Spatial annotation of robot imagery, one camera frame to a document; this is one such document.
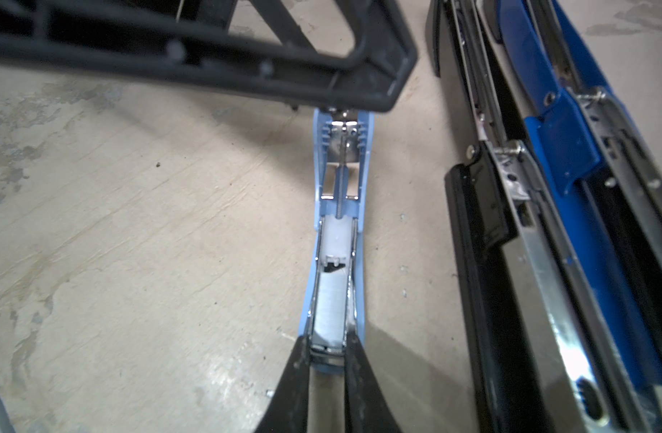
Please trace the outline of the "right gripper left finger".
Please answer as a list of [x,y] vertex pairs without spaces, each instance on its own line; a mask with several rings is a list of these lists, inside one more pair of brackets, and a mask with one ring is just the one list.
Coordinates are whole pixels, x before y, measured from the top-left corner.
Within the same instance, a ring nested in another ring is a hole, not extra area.
[[256,433],[305,433],[309,419],[309,337],[297,338]]

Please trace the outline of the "black stapler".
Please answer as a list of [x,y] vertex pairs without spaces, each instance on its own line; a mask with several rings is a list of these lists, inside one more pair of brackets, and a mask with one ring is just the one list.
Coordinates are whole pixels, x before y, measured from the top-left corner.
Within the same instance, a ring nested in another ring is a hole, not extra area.
[[641,317],[587,180],[603,165],[530,1],[435,1],[433,70],[463,122],[446,175],[483,432],[648,432]]

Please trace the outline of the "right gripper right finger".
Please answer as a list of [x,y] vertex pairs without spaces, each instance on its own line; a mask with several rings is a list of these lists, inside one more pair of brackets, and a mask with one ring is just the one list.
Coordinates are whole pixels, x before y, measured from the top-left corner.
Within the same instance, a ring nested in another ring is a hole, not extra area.
[[345,345],[345,432],[401,433],[354,330]]

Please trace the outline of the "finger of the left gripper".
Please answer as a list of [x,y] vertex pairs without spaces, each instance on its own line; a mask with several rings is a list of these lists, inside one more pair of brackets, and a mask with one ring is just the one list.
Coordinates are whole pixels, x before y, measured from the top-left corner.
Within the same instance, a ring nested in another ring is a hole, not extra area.
[[316,50],[280,1],[253,5],[275,43],[230,34],[233,1],[185,18],[150,2],[0,1],[0,63],[207,88],[292,106],[390,111],[417,61],[394,1],[341,1],[344,57]]

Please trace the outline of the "staple strip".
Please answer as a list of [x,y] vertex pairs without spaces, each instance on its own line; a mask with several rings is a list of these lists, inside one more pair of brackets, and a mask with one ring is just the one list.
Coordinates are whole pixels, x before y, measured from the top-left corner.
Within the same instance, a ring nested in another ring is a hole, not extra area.
[[318,278],[312,347],[329,355],[341,355],[345,338],[347,311],[347,268],[322,271]]

